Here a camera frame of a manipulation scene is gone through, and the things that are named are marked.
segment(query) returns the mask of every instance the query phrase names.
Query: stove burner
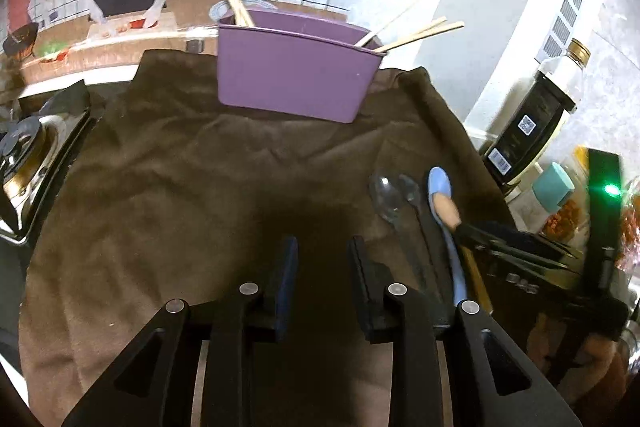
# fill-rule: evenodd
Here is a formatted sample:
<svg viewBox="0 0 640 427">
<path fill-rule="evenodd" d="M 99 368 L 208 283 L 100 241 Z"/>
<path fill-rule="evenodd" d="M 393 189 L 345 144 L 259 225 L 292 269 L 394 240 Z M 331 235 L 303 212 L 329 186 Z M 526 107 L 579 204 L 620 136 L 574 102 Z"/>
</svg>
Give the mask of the stove burner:
<svg viewBox="0 0 640 427">
<path fill-rule="evenodd" d="M 18 122 L 0 140 L 0 172 L 9 198 L 22 192 L 47 155 L 47 130 L 36 116 Z"/>
</svg>

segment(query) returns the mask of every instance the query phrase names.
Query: purple plastic bin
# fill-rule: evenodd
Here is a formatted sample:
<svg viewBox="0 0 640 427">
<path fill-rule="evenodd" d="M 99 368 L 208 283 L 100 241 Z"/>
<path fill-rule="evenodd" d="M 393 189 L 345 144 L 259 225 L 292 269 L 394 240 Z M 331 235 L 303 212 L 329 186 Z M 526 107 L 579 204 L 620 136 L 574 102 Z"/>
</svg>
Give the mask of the purple plastic bin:
<svg viewBox="0 0 640 427">
<path fill-rule="evenodd" d="M 233 25 L 232 15 L 220 20 L 220 102 L 352 122 L 385 55 L 353 46 L 368 31 L 299 13 L 249 12 L 255 28 Z"/>
</svg>

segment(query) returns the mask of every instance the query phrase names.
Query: brown cloth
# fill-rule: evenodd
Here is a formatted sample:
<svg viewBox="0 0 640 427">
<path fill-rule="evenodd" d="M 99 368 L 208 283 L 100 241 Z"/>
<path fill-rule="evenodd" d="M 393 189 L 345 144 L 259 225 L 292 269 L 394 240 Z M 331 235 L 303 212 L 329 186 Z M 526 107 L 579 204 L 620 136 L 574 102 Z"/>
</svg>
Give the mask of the brown cloth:
<svg viewBox="0 0 640 427">
<path fill-rule="evenodd" d="M 29 269 L 20 354 L 45 427 L 163 303 L 236 291 L 286 234 L 300 269 L 286 340 L 255 350 L 257 425 L 387 425 L 391 346 L 358 329 L 349 238 L 363 235 L 398 280 L 412 276 L 369 176 L 421 180 L 440 165 L 463 219 L 511 218 L 424 69 L 380 71 L 376 85 L 356 121 L 338 124 L 225 107 L 214 57 L 145 53 L 68 173 Z"/>
</svg>

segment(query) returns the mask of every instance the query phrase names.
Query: white sticker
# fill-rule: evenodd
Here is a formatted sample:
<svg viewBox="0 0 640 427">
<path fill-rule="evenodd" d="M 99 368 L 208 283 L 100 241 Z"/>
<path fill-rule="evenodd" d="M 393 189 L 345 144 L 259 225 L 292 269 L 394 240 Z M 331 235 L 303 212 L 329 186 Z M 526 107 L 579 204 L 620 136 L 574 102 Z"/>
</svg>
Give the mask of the white sticker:
<svg viewBox="0 0 640 427">
<path fill-rule="evenodd" d="M 495 165 L 495 168 L 498 169 L 498 172 L 503 176 L 511 169 L 509 162 L 504 159 L 504 156 L 502 156 L 497 149 L 492 150 L 487 158 L 489 158 L 489 161 Z"/>
<path fill-rule="evenodd" d="M 535 128 L 536 123 L 527 115 L 523 116 L 522 120 L 520 120 L 520 123 L 518 124 L 518 129 L 520 129 L 527 136 L 529 136 Z"/>
</svg>

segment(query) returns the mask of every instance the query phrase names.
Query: led light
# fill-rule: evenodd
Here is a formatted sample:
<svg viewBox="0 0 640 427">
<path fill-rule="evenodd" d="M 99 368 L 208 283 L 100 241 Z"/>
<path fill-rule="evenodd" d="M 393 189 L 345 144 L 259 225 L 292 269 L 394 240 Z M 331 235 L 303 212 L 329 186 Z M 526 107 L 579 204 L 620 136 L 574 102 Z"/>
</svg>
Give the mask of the led light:
<svg viewBox="0 0 640 427">
<path fill-rule="evenodd" d="M 609 195 L 609 196 L 613 196 L 613 197 L 617 197 L 617 196 L 621 196 L 622 195 L 622 190 L 620 190 L 619 187 L 616 187 L 613 184 L 609 184 L 606 185 L 604 187 L 604 191 Z"/>
</svg>

